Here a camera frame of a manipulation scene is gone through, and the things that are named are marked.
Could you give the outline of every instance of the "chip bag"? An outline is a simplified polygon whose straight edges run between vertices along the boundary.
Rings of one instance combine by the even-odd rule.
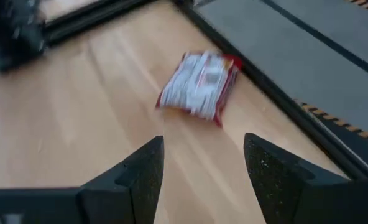
[[[233,55],[186,53],[158,97],[157,108],[179,108],[219,127],[242,62]]]

